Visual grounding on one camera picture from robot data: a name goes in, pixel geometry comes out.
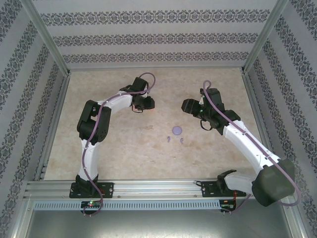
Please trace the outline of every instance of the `damask pattern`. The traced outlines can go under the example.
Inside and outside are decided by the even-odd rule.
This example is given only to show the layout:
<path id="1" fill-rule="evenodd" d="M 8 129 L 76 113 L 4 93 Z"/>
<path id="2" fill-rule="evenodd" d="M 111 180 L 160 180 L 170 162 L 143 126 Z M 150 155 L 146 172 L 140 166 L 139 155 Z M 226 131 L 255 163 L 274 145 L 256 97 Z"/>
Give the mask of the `damask pattern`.
<path id="1" fill-rule="evenodd" d="M 53 37 L 58 47 L 143 44 L 254 43 L 257 33 L 176 33 Z"/>
<path id="2" fill-rule="evenodd" d="M 4 73 L 1 75 L 0 79 L 0 111 L 2 106 L 8 98 L 8 94 L 11 91 L 11 87 L 18 76 L 18 73 L 24 63 L 25 58 L 33 44 L 33 41 L 38 34 L 35 26 L 30 21 L 25 31 L 23 32 L 22 38 L 19 40 L 18 45 L 16 46 L 12 57 L 7 64 L 7 67 L 4 70 Z"/>
<path id="3" fill-rule="evenodd" d="M 22 9 L 19 0 L 7 0 L 0 10 L 0 44 L 9 31 L 12 23 Z"/>
<path id="4" fill-rule="evenodd" d="M 267 136 L 268 136 L 268 139 L 269 139 L 269 145 L 272 147 L 272 150 L 274 150 L 272 142 L 271 142 L 271 137 L 270 137 L 268 129 L 267 129 L 266 121 L 264 119 L 264 115 L 263 115 L 263 112 L 262 112 L 262 109 L 261 109 L 261 106 L 260 106 L 260 103 L 259 103 L 259 99 L 257 97 L 256 91 L 255 91 L 255 88 L 254 88 L 254 85 L 253 85 L 252 77 L 250 76 L 250 73 L 247 73 L 247 74 L 248 74 L 248 77 L 249 77 L 249 80 L 250 80 L 250 84 L 251 84 L 253 92 L 254 92 L 254 96 L 255 96 L 255 98 L 257 100 L 257 103 L 258 103 L 258 109 L 259 109 L 259 111 L 261 113 L 262 121 L 263 121 L 264 127 L 266 129 L 266 133 L 267 133 Z"/>
<path id="5" fill-rule="evenodd" d="M 63 55 L 66 63 L 246 60 L 249 52 L 171 52 Z"/>
<path id="6" fill-rule="evenodd" d="M 13 150 L 13 146 L 16 143 L 16 139 L 19 135 L 22 123 L 29 109 L 32 97 L 40 80 L 40 76 L 42 74 L 47 58 L 49 57 L 49 54 L 50 52 L 48 48 L 46 47 L 46 45 L 43 45 L 33 67 L 33 70 L 29 76 L 27 84 L 23 90 L 18 107 L 14 112 L 14 116 L 10 123 L 9 129 L 7 130 L 7 134 L 4 136 L 2 147 L 0 148 L 0 179 L 2 178 L 2 174 L 6 169 L 6 165 Z"/>
<path id="7" fill-rule="evenodd" d="M 317 143 L 312 136 L 312 131 L 308 127 L 308 123 L 306 123 L 306 119 L 301 111 L 300 105 L 297 103 L 291 84 L 288 82 L 282 65 L 269 40 L 267 40 L 263 45 L 263 51 L 265 52 L 274 76 L 276 77 L 276 81 L 281 89 L 281 94 L 288 106 L 294 125 L 297 128 L 300 139 L 302 140 L 302 144 L 305 146 L 308 159 L 311 161 L 314 172 L 317 173 Z"/>
<path id="8" fill-rule="evenodd" d="M 314 40 L 317 40 L 317 7 L 311 0 L 291 0 L 297 13 L 302 17 L 303 22 L 311 31 Z"/>
<path id="9" fill-rule="evenodd" d="M 47 26 L 189 22 L 265 22 L 265 10 L 158 10 L 42 13 Z"/>
<path id="10" fill-rule="evenodd" d="M 38 162 L 37 162 L 36 168 L 35 168 L 35 170 L 34 170 L 33 180 L 35 180 L 36 172 L 37 172 L 37 170 L 39 169 L 40 161 L 41 161 L 41 158 L 42 158 L 42 155 L 43 155 L 43 152 L 44 152 L 44 146 L 46 145 L 46 139 L 48 138 L 48 135 L 49 135 L 49 131 L 50 131 L 50 127 L 51 127 L 51 122 L 52 122 L 52 120 L 53 120 L 53 116 L 54 116 L 54 113 L 55 113 L 55 108 L 56 108 L 56 106 L 57 106 L 57 102 L 58 102 L 58 99 L 59 99 L 59 93 L 60 93 L 61 88 L 62 88 L 62 86 L 63 86 L 64 79 L 65 79 L 65 77 L 63 78 L 62 82 L 60 83 L 60 87 L 59 87 L 59 90 L 58 90 L 56 102 L 55 102 L 54 109 L 53 109 L 53 113 L 52 113 L 52 115 L 51 115 L 51 119 L 50 119 L 50 122 L 49 122 L 48 130 L 47 130 L 46 135 L 45 135 L 45 138 L 44 138 L 44 140 L 43 140 L 43 145 L 42 145 L 42 148 L 41 148 L 40 156 L 39 156 L 39 158 L 37 159 Z"/>
<path id="11" fill-rule="evenodd" d="M 49 103 L 51 93 L 54 87 L 54 84 L 56 82 L 56 78 L 59 72 L 59 68 L 56 63 L 54 63 L 52 70 L 50 72 L 48 81 L 46 83 L 45 89 L 43 91 L 43 95 L 41 97 L 41 101 L 39 104 L 39 107 L 37 109 L 36 115 L 33 120 L 33 124 L 31 126 L 31 130 L 28 135 L 27 142 L 23 149 L 23 154 L 21 156 L 21 159 L 19 161 L 19 165 L 17 167 L 17 170 L 15 172 L 15 178 L 12 181 L 12 185 L 10 187 L 10 194 L 8 194 L 8 199 L 4 204 L 4 209 L 2 210 L 2 216 L 0 217 L 0 237 L 5 237 L 5 234 L 9 228 L 9 224 L 12 219 L 13 209 L 16 206 L 16 201 L 18 199 L 18 196 L 21 191 L 21 186 L 23 183 L 23 180 L 27 173 L 27 168 L 29 166 L 29 162 L 33 153 L 33 148 L 36 143 L 41 124 L 43 122 L 44 116 L 45 116 L 45 110 L 47 108 L 47 105 Z M 51 116 L 51 119 L 53 118 L 53 114 L 56 108 L 56 103 L 53 109 L 53 113 Z"/>
<path id="12" fill-rule="evenodd" d="M 280 39 L 282 40 L 284 47 L 286 48 L 288 55 L 297 70 L 298 75 L 301 77 L 301 80 L 306 87 L 306 91 L 313 100 L 315 109 L 317 110 L 316 73 L 311 68 L 311 64 L 305 57 L 304 52 L 296 41 L 296 38 L 284 20 L 284 17 L 279 18 L 275 25 L 275 29 L 280 36 Z"/>
<path id="13" fill-rule="evenodd" d="M 305 181 L 303 171 L 302 171 L 301 167 L 298 165 L 298 160 L 297 160 L 296 155 L 294 153 L 292 143 L 289 140 L 289 136 L 288 136 L 287 131 L 285 129 L 284 122 L 280 116 L 280 112 L 277 108 L 276 101 L 273 97 L 273 93 L 272 93 L 270 86 L 267 82 L 265 72 L 261 66 L 259 59 L 255 60 L 253 67 L 256 71 L 258 81 L 261 85 L 263 95 L 265 97 L 265 101 L 267 103 L 267 106 L 268 106 L 269 111 L 271 113 L 271 117 L 272 117 L 273 122 L 275 124 L 275 129 L 277 131 L 278 138 L 280 139 L 280 142 L 282 144 L 282 149 L 284 151 L 284 155 L 287 159 L 292 161 L 295 165 L 295 182 L 302 192 L 302 204 L 303 204 L 303 208 L 305 210 L 305 215 L 306 215 L 307 219 L 309 220 L 309 225 L 312 227 L 312 231 L 313 231 L 314 236 L 317 237 L 317 222 L 316 222 L 317 210 L 316 210 L 316 206 L 314 205 L 313 197 L 310 195 L 310 190 L 307 188 L 307 182 Z"/>

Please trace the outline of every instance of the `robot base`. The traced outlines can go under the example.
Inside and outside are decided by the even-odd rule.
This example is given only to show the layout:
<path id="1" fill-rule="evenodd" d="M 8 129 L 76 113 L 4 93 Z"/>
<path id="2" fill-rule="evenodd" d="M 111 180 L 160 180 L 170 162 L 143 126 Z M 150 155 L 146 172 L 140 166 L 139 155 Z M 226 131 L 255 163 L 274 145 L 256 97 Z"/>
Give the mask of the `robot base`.
<path id="1" fill-rule="evenodd" d="M 112 198 L 114 183 L 98 182 L 98 176 L 93 182 L 102 192 L 103 198 Z M 100 195 L 89 181 L 85 181 L 77 175 L 76 182 L 71 184 L 69 198 L 100 198 Z"/>
<path id="2" fill-rule="evenodd" d="M 221 192 L 217 181 L 197 181 L 196 185 L 202 188 L 202 196 L 203 197 L 233 197 L 234 191 L 227 189 L 224 192 Z M 245 192 L 236 191 L 237 197 L 245 197 L 247 194 Z"/>

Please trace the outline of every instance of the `aluminum frame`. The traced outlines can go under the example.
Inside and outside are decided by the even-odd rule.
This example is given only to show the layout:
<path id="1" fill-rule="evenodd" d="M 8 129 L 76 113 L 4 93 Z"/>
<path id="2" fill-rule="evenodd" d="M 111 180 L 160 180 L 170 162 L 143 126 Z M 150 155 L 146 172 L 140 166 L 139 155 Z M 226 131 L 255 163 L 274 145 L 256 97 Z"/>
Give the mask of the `aluminum frame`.
<path id="1" fill-rule="evenodd" d="M 62 108 L 63 108 L 63 104 L 64 104 L 64 101 L 65 101 L 65 97 L 66 97 L 66 93 L 67 93 L 70 77 L 71 77 L 71 73 L 68 73 L 65 76 L 65 78 L 64 78 L 62 89 L 61 89 L 59 98 L 57 100 L 57 107 L 56 107 L 56 110 L 54 112 L 54 116 L 53 116 L 53 119 L 52 119 L 52 125 L 49 128 L 48 139 L 47 139 L 47 142 L 45 144 L 45 147 L 44 147 L 44 150 L 43 150 L 43 156 L 40 159 L 39 166 L 38 166 L 38 169 L 36 171 L 34 180 L 44 179 L 44 177 L 43 177 L 44 174 L 42 173 L 43 172 L 43 168 L 45 167 L 45 165 L 47 167 L 47 164 L 49 162 L 49 158 L 50 158 L 50 154 L 51 154 L 51 151 L 52 151 L 52 147 L 53 147 L 53 143 L 54 143 L 54 139 L 55 139 L 55 135 L 56 135 L 56 131 L 57 131 L 59 118 L 60 118 L 61 111 L 62 111 Z"/>
<path id="2" fill-rule="evenodd" d="M 268 149 L 271 150 L 270 143 L 266 131 L 263 130 L 263 119 L 261 117 L 260 109 L 256 104 L 256 99 L 252 88 L 250 86 L 250 79 L 247 74 L 242 71 L 242 78 L 246 87 L 246 91 L 250 100 L 252 111 L 254 112 L 255 120 L 258 125 L 258 130 L 262 143 Z M 67 91 L 68 84 L 64 85 L 64 96 Z M 62 108 L 63 98 L 59 101 L 59 108 Z M 56 119 L 54 124 L 56 125 L 50 133 L 51 143 L 55 136 L 55 130 L 57 129 L 58 119 L 61 110 L 56 113 Z M 51 151 L 51 145 L 46 146 L 46 150 Z M 215 197 L 215 198 L 203 198 L 201 188 L 196 185 L 196 181 L 212 181 L 215 179 L 139 179 L 139 180 L 101 180 L 101 182 L 113 182 L 113 198 L 107 200 L 121 200 L 121 201 L 148 201 L 148 200 L 229 200 L 233 197 Z M 27 230 L 32 218 L 33 210 L 36 201 L 87 201 L 89 199 L 71 199 L 69 198 L 69 190 L 73 181 L 29 181 L 27 183 L 25 193 L 22 199 L 21 207 L 16 216 L 16 222 L 13 227 L 13 232 L 10 237 L 12 238 L 24 238 L 27 235 Z M 286 203 L 292 203 L 295 201 L 293 196 L 289 196 L 282 200 Z M 301 219 L 299 210 L 297 207 L 284 207 L 284 213 L 294 238 L 307 238 L 307 233 Z"/>
<path id="3" fill-rule="evenodd" d="M 272 9 L 271 14 L 269 15 L 261 33 L 259 34 L 259 37 L 257 38 L 254 46 L 252 47 L 249 56 L 243 66 L 245 72 L 248 72 L 252 68 L 252 65 L 256 60 L 259 52 L 261 51 L 262 46 L 266 42 L 268 36 L 270 35 L 272 29 L 274 28 L 274 25 L 276 24 L 279 16 L 281 15 L 287 3 L 288 0 L 277 0 L 274 8 Z"/>
<path id="4" fill-rule="evenodd" d="M 36 29 L 40 33 L 44 43 L 46 44 L 47 48 L 49 49 L 50 53 L 52 54 L 55 62 L 57 63 L 59 69 L 61 70 L 63 76 L 66 76 L 69 73 L 69 68 L 66 65 L 66 62 L 59 52 L 52 36 L 50 35 L 44 21 L 42 20 L 39 12 L 37 11 L 36 7 L 32 0 L 21 0 L 20 1 L 23 8 L 29 15 L 30 19 L 32 20 L 33 24 L 35 25 Z"/>

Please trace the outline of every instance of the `striped wall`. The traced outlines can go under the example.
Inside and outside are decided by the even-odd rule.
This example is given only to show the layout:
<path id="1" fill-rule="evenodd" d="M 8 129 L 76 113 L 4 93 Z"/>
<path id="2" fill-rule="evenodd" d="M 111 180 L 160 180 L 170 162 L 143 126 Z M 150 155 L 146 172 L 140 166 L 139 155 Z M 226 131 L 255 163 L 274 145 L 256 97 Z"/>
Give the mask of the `striped wall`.
<path id="1" fill-rule="evenodd" d="M 35 0 L 70 69 L 243 66 L 276 0 Z"/>
<path id="2" fill-rule="evenodd" d="M 274 152 L 295 164 L 299 205 L 317 237 L 317 0 L 290 0 L 249 72 Z"/>
<path id="3" fill-rule="evenodd" d="M 42 155 L 63 75 L 18 0 L 0 0 L 0 238 Z"/>

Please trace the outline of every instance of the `cable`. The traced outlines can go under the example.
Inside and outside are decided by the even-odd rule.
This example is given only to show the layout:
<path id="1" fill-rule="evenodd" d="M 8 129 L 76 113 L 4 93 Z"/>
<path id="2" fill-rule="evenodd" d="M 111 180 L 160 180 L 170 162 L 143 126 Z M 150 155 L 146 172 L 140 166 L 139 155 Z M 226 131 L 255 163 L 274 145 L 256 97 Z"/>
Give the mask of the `cable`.
<path id="1" fill-rule="evenodd" d="M 297 200 L 293 203 L 284 203 L 284 202 L 278 202 L 283 206 L 296 206 L 298 205 L 301 200 L 302 200 L 302 193 L 299 190 L 299 188 L 297 187 L 297 185 L 295 184 L 295 182 L 292 180 L 292 178 L 284 171 L 284 169 L 281 168 L 280 165 L 278 165 L 271 157 L 270 155 L 252 138 L 251 135 L 249 135 L 244 129 L 242 129 L 241 127 L 239 127 L 237 124 L 235 124 L 232 120 L 230 120 L 225 114 L 223 114 L 216 106 L 215 104 L 212 102 L 212 100 L 210 99 L 208 93 L 207 93 L 207 89 L 209 89 L 211 87 L 211 82 L 209 80 L 205 80 L 203 83 L 203 90 L 205 93 L 205 96 L 207 97 L 209 103 L 211 104 L 211 106 L 223 117 L 225 118 L 229 123 L 231 123 L 232 125 L 234 125 L 239 131 L 241 131 L 243 134 L 245 134 L 251 141 L 252 143 L 265 155 L 265 157 L 268 158 L 268 160 L 270 160 L 277 168 L 278 170 L 281 171 L 281 173 L 290 181 L 290 183 L 294 186 L 296 193 L 297 193 Z"/>
<path id="2" fill-rule="evenodd" d="M 245 204 L 246 204 L 246 202 L 248 201 L 248 199 L 251 197 L 251 194 L 249 194 L 248 196 L 247 196 L 247 198 L 246 199 L 244 199 L 244 201 L 240 204 L 240 206 L 238 206 L 234 211 L 232 211 L 231 213 L 235 213 L 235 212 L 237 212 L 238 210 L 240 210 L 241 209 L 241 207 L 243 207 Z"/>
<path id="3" fill-rule="evenodd" d="M 86 145 L 85 145 L 85 149 L 84 149 L 84 152 L 83 152 L 83 156 L 82 156 L 82 165 L 83 165 L 83 169 L 84 169 L 85 175 L 87 176 L 87 178 L 88 178 L 89 182 L 92 184 L 92 186 L 97 190 L 97 192 L 99 193 L 100 198 L 101 198 L 101 199 L 100 199 L 100 207 L 99 207 L 99 209 L 98 209 L 96 212 L 94 212 L 93 214 L 90 214 L 89 217 L 92 217 L 92 216 L 96 215 L 97 213 L 99 213 L 100 210 L 101 210 L 102 207 L 103 207 L 103 204 L 104 204 L 103 194 L 101 193 L 101 191 L 99 190 L 99 188 L 95 185 L 95 183 L 92 181 L 92 179 L 89 177 L 89 174 L 88 174 L 88 172 L 87 172 L 87 170 L 86 170 L 86 166 L 85 166 L 85 155 L 86 155 L 86 151 L 87 151 L 87 149 L 88 149 L 89 142 L 93 139 L 93 137 L 94 137 L 94 135 L 95 135 L 95 133 L 96 133 L 96 130 L 97 130 L 97 127 L 98 127 L 98 124 L 99 124 L 99 120 L 100 120 L 101 111 L 102 111 L 102 109 L 103 109 L 103 107 L 104 107 L 104 105 L 105 105 L 106 103 L 110 102 L 112 99 L 117 98 L 117 97 L 119 97 L 119 96 L 132 95 L 132 94 L 142 94 L 142 93 L 147 93 L 147 92 L 149 92 L 149 91 L 154 87 L 155 82 L 156 82 L 156 78 L 155 78 L 155 75 L 152 74 L 152 73 L 150 73 L 150 72 L 142 73 L 142 74 L 139 76 L 139 78 L 141 78 L 141 77 L 142 77 L 143 75 L 145 75 L 145 74 L 150 74 L 150 75 L 152 75 L 152 77 L 153 77 L 153 84 L 151 85 L 151 87 L 148 87 L 146 90 L 143 90 L 143 91 L 140 91 L 140 92 L 120 93 L 120 94 L 113 95 L 112 97 L 110 97 L 110 98 L 108 98 L 107 100 L 105 100 L 105 101 L 101 104 L 101 106 L 100 106 L 100 108 L 99 108 L 98 116 L 97 116 L 97 120 L 96 120 L 94 129 L 93 129 L 93 132 L 91 133 L 89 139 L 87 140 L 87 143 L 86 143 Z M 87 207 L 84 207 L 84 209 L 83 209 L 83 214 L 84 214 L 84 216 L 87 215 L 87 214 L 85 213 L 86 208 L 87 208 Z"/>
<path id="4" fill-rule="evenodd" d="M 233 204 L 233 206 L 235 206 L 235 205 L 237 205 L 237 191 L 234 190 L 234 191 L 233 191 L 233 194 L 234 194 L 234 198 L 233 198 L 234 204 Z"/>

